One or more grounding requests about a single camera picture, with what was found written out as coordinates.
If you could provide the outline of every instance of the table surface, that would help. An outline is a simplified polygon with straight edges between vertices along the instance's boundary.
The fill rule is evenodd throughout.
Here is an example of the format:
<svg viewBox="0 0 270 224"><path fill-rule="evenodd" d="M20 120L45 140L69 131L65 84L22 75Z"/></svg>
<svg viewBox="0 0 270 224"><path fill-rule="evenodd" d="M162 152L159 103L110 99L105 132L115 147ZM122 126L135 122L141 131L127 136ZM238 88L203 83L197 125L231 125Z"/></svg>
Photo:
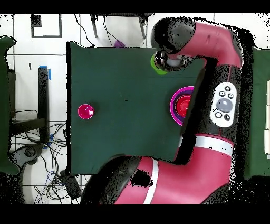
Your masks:
<svg viewBox="0 0 270 224"><path fill-rule="evenodd" d="M97 173L121 153L173 161L181 126L169 103L178 89L195 84L203 60L161 76L150 65L155 49L70 47L71 172ZM81 104L94 107L91 119L78 116Z"/></svg>
<svg viewBox="0 0 270 224"><path fill-rule="evenodd" d="M253 57L253 93L245 178L270 176L270 160L264 153L266 81L270 80L270 50L253 49Z"/></svg>

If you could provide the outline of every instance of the green ring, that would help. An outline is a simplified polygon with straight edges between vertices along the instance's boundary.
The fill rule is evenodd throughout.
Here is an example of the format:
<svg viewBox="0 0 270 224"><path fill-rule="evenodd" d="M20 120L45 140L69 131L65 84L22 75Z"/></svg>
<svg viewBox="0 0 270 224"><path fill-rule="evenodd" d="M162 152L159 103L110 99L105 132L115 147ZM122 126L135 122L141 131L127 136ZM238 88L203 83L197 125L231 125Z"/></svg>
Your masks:
<svg viewBox="0 0 270 224"><path fill-rule="evenodd" d="M151 66L154 68L154 70L157 72L157 74L160 74L161 76L163 76L164 74L167 74L167 71L164 71L160 68L158 68L155 64L155 55L153 54L151 60L150 60L150 64Z"/></svg>

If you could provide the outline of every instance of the power adapter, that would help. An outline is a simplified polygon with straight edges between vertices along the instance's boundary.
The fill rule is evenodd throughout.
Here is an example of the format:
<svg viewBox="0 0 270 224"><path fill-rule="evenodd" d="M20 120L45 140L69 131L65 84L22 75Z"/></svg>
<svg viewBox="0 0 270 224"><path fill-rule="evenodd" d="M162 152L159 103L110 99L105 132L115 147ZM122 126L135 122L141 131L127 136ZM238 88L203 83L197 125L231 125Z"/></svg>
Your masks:
<svg viewBox="0 0 270 224"><path fill-rule="evenodd" d="M75 176L67 174L66 170L60 172L60 180L66 187L66 191L71 200L79 198L81 196L81 189Z"/></svg>

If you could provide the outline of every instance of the black button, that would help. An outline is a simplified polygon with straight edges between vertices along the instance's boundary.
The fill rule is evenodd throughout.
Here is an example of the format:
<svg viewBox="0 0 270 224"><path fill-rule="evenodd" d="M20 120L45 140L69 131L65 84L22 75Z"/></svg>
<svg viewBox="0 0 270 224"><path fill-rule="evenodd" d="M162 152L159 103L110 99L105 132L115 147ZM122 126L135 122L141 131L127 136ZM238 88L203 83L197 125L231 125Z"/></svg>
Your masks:
<svg viewBox="0 0 270 224"><path fill-rule="evenodd" d="M226 91L230 91L230 86L226 86L226 87L225 87L225 90L226 90Z"/></svg>
<svg viewBox="0 0 270 224"><path fill-rule="evenodd" d="M234 95L233 95L233 94L229 94L228 97L229 97L230 99L233 99Z"/></svg>
<svg viewBox="0 0 270 224"><path fill-rule="evenodd" d="M230 120L230 116L226 114L226 115L224 116L224 119L225 119L226 121L229 121L229 120Z"/></svg>
<svg viewBox="0 0 270 224"><path fill-rule="evenodd" d="M219 92L219 95L220 95L221 97L224 97L224 96L225 96L225 92L221 91L221 92Z"/></svg>
<svg viewBox="0 0 270 224"><path fill-rule="evenodd" d="M216 112L215 116L216 116L216 118L221 118L222 114L220 112Z"/></svg>

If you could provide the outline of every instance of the magenta ring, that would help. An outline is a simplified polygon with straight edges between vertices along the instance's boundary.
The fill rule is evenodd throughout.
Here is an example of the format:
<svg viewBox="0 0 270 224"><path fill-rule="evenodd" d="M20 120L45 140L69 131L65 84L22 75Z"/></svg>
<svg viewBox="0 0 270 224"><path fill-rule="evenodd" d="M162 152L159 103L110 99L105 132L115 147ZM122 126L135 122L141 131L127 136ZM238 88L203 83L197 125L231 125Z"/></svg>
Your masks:
<svg viewBox="0 0 270 224"><path fill-rule="evenodd" d="M170 102L170 112L171 112L171 116L173 117L173 119L175 120L175 122L176 122L177 124L181 125L181 126L183 125L183 121L179 120L179 119L176 117L176 115L175 115L175 113L174 113L174 111L173 111L173 103L175 102L175 99L176 99L177 97L180 96L181 92L187 91L187 90L193 91L193 90L194 90L194 86L186 86L186 87L183 87L183 88L177 90L176 93L172 96L172 99L171 99L171 102Z"/></svg>

